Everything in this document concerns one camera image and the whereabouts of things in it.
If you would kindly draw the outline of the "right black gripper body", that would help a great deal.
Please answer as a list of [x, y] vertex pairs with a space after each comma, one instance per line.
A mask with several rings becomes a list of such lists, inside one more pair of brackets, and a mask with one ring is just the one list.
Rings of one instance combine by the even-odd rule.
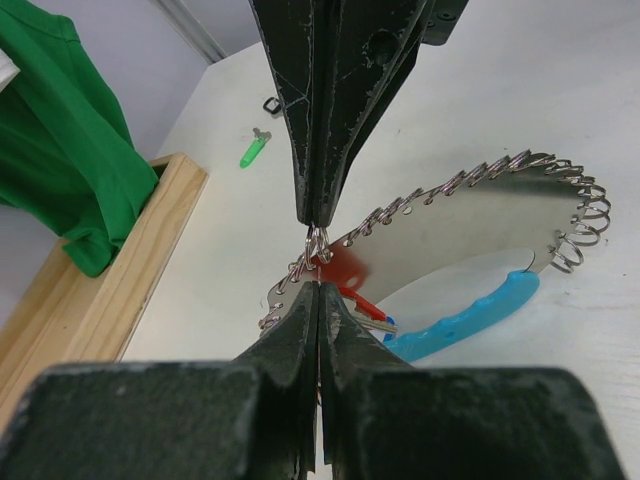
[[422, 43], [430, 46], [442, 46], [450, 38], [460, 20], [468, 0], [436, 0], [427, 21]]

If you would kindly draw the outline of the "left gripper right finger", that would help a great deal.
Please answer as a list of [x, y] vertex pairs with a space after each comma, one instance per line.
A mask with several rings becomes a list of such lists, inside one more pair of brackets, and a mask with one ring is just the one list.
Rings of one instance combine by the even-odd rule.
[[337, 479], [620, 479], [596, 404], [557, 368], [410, 366], [319, 289], [325, 461]]

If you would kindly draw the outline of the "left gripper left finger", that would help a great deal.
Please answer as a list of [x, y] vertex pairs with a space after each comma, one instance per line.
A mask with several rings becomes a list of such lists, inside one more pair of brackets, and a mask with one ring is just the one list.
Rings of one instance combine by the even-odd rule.
[[27, 388], [5, 479], [303, 479], [315, 468], [318, 287], [231, 361], [67, 363]]

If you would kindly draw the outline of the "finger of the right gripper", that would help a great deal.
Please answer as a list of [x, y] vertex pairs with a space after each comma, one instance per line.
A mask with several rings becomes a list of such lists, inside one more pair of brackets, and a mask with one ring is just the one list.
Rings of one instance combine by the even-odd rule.
[[313, 224], [330, 224], [368, 118], [409, 47], [428, 1], [321, 1], [314, 53]]
[[312, 160], [313, 3], [257, 0], [250, 5], [289, 135], [297, 219], [304, 225], [317, 225]]

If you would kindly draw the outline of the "red tag key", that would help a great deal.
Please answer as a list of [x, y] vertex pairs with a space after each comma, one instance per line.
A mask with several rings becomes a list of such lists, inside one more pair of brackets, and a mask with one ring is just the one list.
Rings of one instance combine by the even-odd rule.
[[331, 248], [327, 263], [323, 263], [318, 255], [312, 259], [312, 263], [319, 268], [317, 275], [320, 281], [338, 286], [347, 307], [366, 329], [376, 332], [378, 339], [383, 342], [395, 338], [395, 321], [361, 295], [369, 270], [351, 247], [339, 244]]

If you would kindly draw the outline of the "metal keyring band blue handle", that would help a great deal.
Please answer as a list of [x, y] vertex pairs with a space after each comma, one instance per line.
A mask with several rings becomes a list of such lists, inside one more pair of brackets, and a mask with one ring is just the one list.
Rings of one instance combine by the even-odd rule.
[[302, 254], [269, 291], [269, 309], [259, 327], [268, 331], [290, 310], [301, 286], [319, 280], [319, 268], [339, 244], [351, 247], [369, 270], [361, 295], [381, 301], [444, 267], [503, 251], [531, 256], [511, 269], [490, 294], [459, 313], [384, 345], [407, 362], [420, 360], [492, 326], [522, 307], [552, 267], [571, 273], [583, 251], [609, 228], [611, 204], [605, 189], [580, 165], [548, 153], [523, 151], [461, 171], [446, 183], [419, 188], [375, 209], [356, 228], [332, 243], [315, 236], [319, 250]]

